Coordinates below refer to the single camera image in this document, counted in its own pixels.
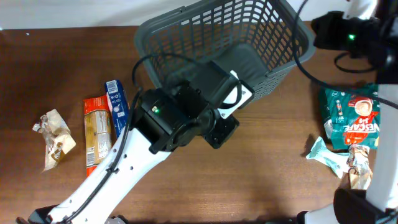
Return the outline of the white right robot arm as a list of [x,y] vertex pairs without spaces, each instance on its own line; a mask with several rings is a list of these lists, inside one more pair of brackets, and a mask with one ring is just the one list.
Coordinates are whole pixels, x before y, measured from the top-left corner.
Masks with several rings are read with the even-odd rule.
[[381,141],[373,179],[366,190],[338,189],[332,204],[298,214],[298,223],[396,223],[397,222],[397,1],[352,1],[346,12],[330,11],[312,21],[314,46],[344,50],[366,57],[376,71],[378,94],[327,84],[302,67],[293,46],[299,70],[316,84],[380,105]]

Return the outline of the mint green snack wrapper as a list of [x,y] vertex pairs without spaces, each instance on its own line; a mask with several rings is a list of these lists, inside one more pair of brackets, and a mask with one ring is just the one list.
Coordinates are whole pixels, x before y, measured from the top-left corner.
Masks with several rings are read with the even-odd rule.
[[345,173],[348,173],[349,166],[347,160],[348,152],[335,153],[330,151],[322,137],[318,137],[313,144],[310,152],[305,156],[306,159],[315,159],[318,162],[328,166],[338,178],[342,179]]

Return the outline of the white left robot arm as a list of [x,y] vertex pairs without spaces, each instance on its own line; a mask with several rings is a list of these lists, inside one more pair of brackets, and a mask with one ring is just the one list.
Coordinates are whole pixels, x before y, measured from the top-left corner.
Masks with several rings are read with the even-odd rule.
[[105,223],[131,189],[178,147],[202,136],[220,147],[238,123],[221,112],[239,107],[243,84],[214,62],[195,63],[197,75],[171,91],[139,90],[129,119],[106,159],[58,205],[36,209],[29,223]]

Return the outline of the green Nescafe coffee bag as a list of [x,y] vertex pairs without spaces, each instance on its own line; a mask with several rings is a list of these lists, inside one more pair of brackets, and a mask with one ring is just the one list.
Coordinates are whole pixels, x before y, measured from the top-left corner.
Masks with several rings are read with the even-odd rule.
[[378,86],[367,84],[357,91],[360,95],[322,88],[318,94],[323,126],[334,149],[347,150],[353,144],[378,148],[380,105],[364,96],[377,96]]

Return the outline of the beige Pantree snack bag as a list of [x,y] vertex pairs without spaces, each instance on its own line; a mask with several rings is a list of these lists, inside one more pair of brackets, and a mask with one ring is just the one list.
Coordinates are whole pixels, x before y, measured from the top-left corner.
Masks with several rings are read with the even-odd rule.
[[369,166],[369,151],[369,147],[358,144],[349,147],[347,164],[351,189],[367,190],[370,186],[373,172]]

